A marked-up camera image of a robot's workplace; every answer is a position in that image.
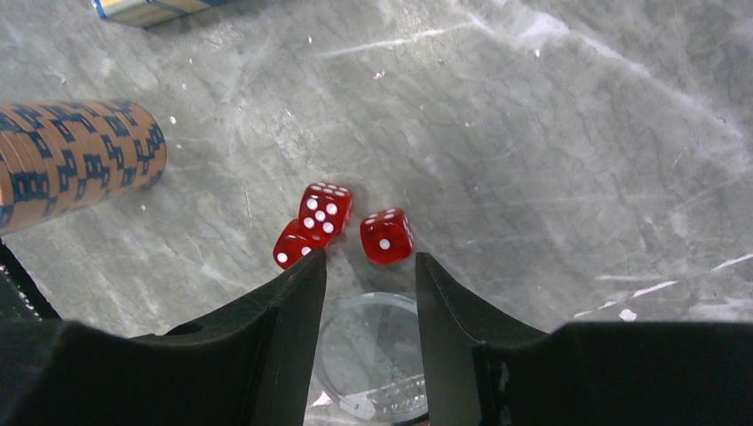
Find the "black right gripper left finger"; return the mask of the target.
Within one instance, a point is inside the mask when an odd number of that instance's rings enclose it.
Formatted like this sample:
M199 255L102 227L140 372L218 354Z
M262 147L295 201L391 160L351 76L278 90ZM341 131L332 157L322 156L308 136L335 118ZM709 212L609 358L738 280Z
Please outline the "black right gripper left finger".
M4 425L300 425L327 285L315 250L164 335L62 319L17 262L1 269Z

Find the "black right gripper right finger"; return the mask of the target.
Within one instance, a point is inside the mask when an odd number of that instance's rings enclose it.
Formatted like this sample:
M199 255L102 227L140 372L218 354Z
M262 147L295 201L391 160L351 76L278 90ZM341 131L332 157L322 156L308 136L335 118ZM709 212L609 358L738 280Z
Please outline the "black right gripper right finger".
M571 322L531 327L416 255L433 425L749 425L752 326Z

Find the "red die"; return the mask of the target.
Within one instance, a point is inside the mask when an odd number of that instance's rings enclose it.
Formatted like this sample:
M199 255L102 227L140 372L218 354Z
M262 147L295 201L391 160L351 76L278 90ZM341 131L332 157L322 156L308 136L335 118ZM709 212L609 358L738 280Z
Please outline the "red die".
M372 213L360 223L361 244L374 264L396 264L412 255L414 238L403 209L389 208Z
M297 219L292 219L274 245L273 260L285 270L309 252L328 245L328 239L309 233Z
M326 241L339 236L350 222L353 192L328 182L314 182L306 187L298 210L303 230Z

